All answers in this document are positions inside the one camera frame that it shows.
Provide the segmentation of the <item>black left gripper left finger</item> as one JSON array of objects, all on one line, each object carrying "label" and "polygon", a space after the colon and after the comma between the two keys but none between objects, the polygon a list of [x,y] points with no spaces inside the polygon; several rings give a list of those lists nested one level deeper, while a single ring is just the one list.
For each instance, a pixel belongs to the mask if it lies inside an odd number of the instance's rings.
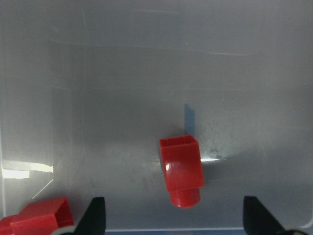
[{"label": "black left gripper left finger", "polygon": [[104,235],[106,231],[106,202],[94,197],[76,226],[56,230],[57,235]]}]

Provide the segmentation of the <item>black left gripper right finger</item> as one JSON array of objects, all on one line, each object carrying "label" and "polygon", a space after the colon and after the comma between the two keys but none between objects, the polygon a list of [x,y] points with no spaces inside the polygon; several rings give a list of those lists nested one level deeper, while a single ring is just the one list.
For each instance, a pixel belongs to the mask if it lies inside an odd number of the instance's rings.
[{"label": "black left gripper right finger", "polygon": [[255,196],[245,196],[243,228],[247,235],[307,235],[299,229],[286,230]]}]

